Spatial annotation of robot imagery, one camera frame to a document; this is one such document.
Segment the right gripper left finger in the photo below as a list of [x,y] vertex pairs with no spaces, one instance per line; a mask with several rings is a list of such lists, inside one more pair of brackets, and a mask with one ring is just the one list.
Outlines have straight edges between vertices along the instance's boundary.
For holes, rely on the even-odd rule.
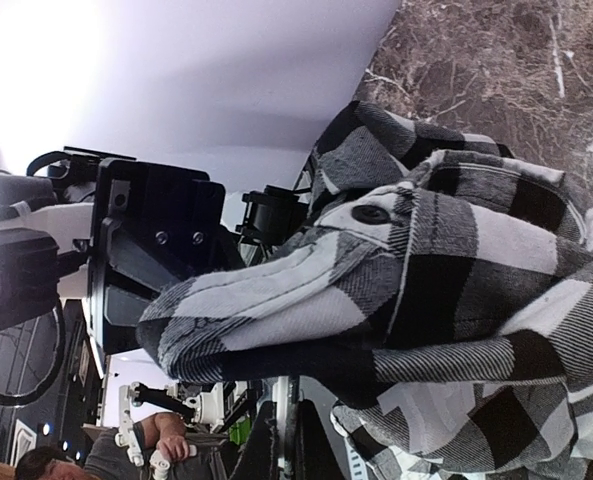
[[235,467],[235,480],[278,478],[278,429],[275,403],[264,402]]

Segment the black white plaid shirt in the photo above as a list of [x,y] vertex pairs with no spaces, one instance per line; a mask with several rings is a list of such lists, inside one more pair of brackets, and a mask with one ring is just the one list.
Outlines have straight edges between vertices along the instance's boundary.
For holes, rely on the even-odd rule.
[[194,384],[318,380],[379,479],[593,479],[593,198],[360,101],[311,159],[304,225],[164,291],[142,348]]

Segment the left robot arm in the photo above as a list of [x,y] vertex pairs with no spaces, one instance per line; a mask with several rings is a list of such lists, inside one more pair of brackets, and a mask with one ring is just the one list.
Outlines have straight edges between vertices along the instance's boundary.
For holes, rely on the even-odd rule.
[[108,355],[167,288],[230,267],[224,187],[203,171],[68,147],[0,174],[0,331],[80,300]]

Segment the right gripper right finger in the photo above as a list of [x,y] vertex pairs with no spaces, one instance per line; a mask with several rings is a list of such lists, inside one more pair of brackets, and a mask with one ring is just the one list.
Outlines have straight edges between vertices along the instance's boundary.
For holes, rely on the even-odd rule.
[[295,437],[295,478],[343,480],[344,476],[311,400],[299,403]]

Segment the white round brooch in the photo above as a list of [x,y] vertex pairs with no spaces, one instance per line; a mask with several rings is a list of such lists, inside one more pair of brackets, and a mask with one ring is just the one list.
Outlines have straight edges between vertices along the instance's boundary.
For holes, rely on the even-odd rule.
[[280,376],[273,386],[272,399],[276,403],[278,434],[277,468],[279,479],[295,478],[295,442],[300,401],[300,378]]

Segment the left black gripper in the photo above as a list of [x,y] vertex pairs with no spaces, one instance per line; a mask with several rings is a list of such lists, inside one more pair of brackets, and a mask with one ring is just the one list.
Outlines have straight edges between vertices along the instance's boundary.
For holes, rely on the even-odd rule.
[[89,320],[107,355],[139,348],[136,325],[162,292],[226,266],[223,185],[202,171],[107,159],[96,180]]

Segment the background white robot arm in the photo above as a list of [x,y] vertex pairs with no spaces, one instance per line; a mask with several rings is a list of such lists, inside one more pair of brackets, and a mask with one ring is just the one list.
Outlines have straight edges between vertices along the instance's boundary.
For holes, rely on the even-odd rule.
[[247,390],[226,412],[227,393],[216,385],[183,403],[139,382],[122,386],[109,436],[126,463],[122,478],[343,478],[312,401],[295,391],[259,400]]

